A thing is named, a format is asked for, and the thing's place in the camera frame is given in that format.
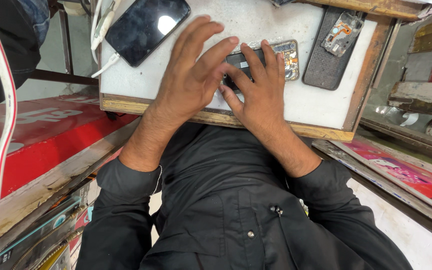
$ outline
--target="black phone case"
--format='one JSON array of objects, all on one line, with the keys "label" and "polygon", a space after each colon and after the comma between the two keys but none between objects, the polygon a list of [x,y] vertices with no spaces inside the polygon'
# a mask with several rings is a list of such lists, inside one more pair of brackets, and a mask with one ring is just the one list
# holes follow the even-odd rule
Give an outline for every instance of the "black phone case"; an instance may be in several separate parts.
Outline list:
[{"label": "black phone case", "polygon": [[338,89],[359,36],[341,57],[328,52],[321,43],[343,12],[351,10],[332,6],[326,9],[303,74],[304,84],[331,91]]}]

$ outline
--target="red sign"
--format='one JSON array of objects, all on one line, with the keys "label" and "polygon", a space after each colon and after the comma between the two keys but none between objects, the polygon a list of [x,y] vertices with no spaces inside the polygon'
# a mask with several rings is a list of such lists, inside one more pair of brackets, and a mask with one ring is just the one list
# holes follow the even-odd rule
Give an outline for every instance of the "red sign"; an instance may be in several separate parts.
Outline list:
[{"label": "red sign", "polygon": [[[0,104],[0,138],[5,105]],[[5,197],[56,165],[135,120],[124,115],[110,120],[99,99],[83,95],[18,102],[16,127],[4,167]]]}]

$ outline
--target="phone screen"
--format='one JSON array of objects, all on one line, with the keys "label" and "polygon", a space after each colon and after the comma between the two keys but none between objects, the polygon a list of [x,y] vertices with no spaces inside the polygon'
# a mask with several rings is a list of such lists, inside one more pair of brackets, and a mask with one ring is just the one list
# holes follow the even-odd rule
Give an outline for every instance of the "phone screen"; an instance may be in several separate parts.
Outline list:
[{"label": "phone screen", "polygon": [[106,41],[136,67],[190,13],[184,0],[136,0],[108,29]]}]

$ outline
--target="wrist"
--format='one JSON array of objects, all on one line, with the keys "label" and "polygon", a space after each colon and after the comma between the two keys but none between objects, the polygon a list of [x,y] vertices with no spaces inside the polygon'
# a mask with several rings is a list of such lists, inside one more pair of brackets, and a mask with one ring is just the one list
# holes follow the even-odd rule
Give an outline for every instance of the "wrist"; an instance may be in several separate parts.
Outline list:
[{"label": "wrist", "polygon": [[181,116],[169,108],[169,106],[161,105],[155,100],[144,112],[146,117],[153,125],[158,125],[165,130],[176,131],[189,118]]},{"label": "wrist", "polygon": [[269,122],[266,126],[257,126],[249,131],[265,146],[274,145],[281,140],[296,136],[284,119]]}]

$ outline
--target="wooden table edge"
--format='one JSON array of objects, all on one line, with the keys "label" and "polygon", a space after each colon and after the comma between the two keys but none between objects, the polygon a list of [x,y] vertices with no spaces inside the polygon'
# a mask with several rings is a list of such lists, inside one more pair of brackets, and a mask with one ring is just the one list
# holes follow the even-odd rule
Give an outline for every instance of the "wooden table edge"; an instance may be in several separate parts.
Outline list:
[{"label": "wooden table edge", "polygon": [[[102,94],[100,100],[101,108],[105,111],[139,114],[143,115],[152,100],[127,97],[122,95]],[[203,109],[190,121],[212,124],[218,126],[229,126],[235,128],[244,128],[244,126],[231,113],[221,113],[223,110]],[[354,132],[332,129],[321,126],[306,125],[294,122],[288,122],[293,131],[303,137],[332,140],[338,142],[351,142]]]}]

